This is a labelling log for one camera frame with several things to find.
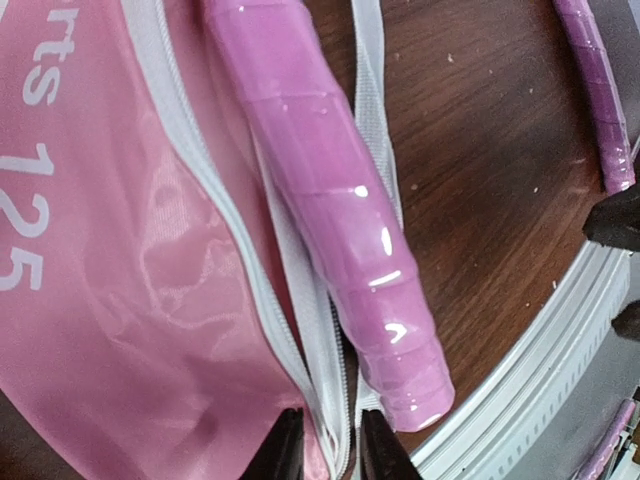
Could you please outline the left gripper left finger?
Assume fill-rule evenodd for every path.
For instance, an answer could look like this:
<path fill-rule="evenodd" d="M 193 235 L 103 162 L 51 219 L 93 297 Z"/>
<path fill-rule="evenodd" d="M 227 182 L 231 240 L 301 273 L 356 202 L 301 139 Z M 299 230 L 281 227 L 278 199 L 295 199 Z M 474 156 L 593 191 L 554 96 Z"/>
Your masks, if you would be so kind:
<path fill-rule="evenodd" d="M 304 478 L 304 411 L 287 408 L 277 418 L 240 480 Z"/>

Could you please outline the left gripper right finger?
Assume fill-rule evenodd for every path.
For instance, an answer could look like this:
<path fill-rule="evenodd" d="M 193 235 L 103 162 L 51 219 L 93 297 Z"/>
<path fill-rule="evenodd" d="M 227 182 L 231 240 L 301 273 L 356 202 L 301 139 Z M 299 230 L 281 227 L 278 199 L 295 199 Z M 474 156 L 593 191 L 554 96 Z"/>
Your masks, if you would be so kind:
<path fill-rule="evenodd" d="M 386 418 L 379 410 L 365 410 L 360 429 L 361 478 L 368 480 L 420 480 Z"/>

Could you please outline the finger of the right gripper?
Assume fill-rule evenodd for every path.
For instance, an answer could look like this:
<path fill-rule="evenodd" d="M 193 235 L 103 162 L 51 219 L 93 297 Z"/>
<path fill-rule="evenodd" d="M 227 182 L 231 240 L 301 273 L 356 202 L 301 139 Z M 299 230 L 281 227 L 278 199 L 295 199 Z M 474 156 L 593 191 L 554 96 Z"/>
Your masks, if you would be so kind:
<path fill-rule="evenodd" d="M 623 250 L 639 249 L 639 188 L 611 195 L 594 205 L 584 223 L 589 241 Z"/>

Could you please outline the pink badminton racket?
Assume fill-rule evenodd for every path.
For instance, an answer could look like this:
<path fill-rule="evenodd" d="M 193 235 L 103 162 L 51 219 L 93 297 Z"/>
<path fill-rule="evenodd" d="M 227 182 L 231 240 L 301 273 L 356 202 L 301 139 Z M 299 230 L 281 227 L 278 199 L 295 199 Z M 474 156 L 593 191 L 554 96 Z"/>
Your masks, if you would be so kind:
<path fill-rule="evenodd" d="M 300 1 L 210 1 L 207 19 L 257 137 L 391 425 L 455 396 L 419 270 Z"/>
<path fill-rule="evenodd" d="M 626 117 L 595 16 L 584 0 L 554 2 L 589 98 L 606 192 L 613 195 L 636 182 Z"/>

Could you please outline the pink racket bag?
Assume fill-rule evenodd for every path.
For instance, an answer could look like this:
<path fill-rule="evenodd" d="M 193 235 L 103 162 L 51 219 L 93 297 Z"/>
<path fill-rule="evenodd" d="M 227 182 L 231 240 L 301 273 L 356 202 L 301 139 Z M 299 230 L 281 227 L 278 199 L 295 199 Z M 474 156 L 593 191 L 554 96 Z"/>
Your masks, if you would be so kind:
<path fill-rule="evenodd" d="M 284 409 L 356 479 L 337 306 L 210 1 L 1 5 L 1 390 L 87 479 L 238 479 Z"/>

